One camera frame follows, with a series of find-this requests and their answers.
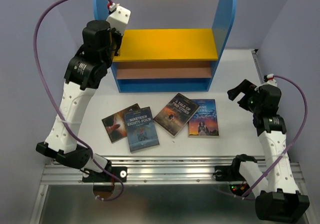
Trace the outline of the Jane Eyre book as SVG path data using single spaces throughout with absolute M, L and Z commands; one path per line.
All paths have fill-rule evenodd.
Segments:
M 215 99 L 194 99 L 199 109 L 188 122 L 188 136 L 192 138 L 215 138 L 219 136 Z

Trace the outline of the A Tale of Two Cities book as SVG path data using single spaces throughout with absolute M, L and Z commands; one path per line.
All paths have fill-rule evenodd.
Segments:
M 198 103 L 177 93 L 153 120 L 175 138 L 199 108 Z

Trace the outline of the Nineteen Eighty-Four book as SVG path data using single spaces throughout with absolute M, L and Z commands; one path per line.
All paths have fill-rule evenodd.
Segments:
M 160 145 L 151 108 L 144 107 L 124 115 L 128 146 L 131 153 Z

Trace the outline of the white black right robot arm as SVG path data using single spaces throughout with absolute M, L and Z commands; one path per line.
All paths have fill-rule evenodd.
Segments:
M 253 114 L 253 125 L 263 149 L 266 171 L 261 172 L 256 159 L 237 155 L 230 166 L 231 176 L 246 181 L 249 188 L 241 198 L 255 197 L 255 213 L 260 220 L 295 224 L 310 206 L 309 197 L 301 194 L 293 177 L 286 144 L 287 128 L 278 114 L 282 92 L 272 75 L 257 86 L 244 79 L 227 91 L 233 101 L 240 93 L 238 105 Z

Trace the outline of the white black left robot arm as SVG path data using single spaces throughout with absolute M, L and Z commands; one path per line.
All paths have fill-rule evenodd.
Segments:
M 92 20 L 82 31 L 83 44 L 69 61 L 63 94 L 53 127 L 36 151 L 86 174 L 86 182 L 110 182 L 112 163 L 80 145 L 75 137 L 101 80 L 111 67 L 122 36 L 105 20 Z

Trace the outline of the blue yellow wooden bookshelf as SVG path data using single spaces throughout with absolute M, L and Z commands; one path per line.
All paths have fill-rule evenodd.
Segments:
M 219 0 L 211 28 L 127 29 L 111 71 L 121 93 L 207 92 L 234 24 Z

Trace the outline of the Three Days to See book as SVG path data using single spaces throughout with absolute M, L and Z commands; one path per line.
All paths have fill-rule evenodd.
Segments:
M 127 136 L 125 114 L 138 109 L 140 109 L 140 106 L 136 103 L 101 120 L 111 143 L 115 143 Z

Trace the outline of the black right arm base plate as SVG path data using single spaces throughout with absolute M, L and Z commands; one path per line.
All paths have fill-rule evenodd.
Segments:
M 235 182 L 242 181 L 243 178 L 233 171 L 231 165 L 216 165 L 213 176 L 217 182 Z

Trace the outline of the aluminium mounting rail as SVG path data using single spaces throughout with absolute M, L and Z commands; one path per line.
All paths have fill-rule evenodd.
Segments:
M 215 166 L 229 166 L 232 156 L 111 156 L 114 167 L 127 167 L 126 185 L 214 184 Z M 52 161 L 42 185 L 83 185 L 79 170 Z

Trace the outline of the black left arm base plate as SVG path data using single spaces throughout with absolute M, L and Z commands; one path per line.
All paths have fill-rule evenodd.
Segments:
M 118 179 L 106 174 L 105 172 L 95 172 L 93 170 L 85 169 L 82 173 L 83 183 L 123 183 L 127 181 L 128 168 L 126 166 L 113 166 L 109 172 Z

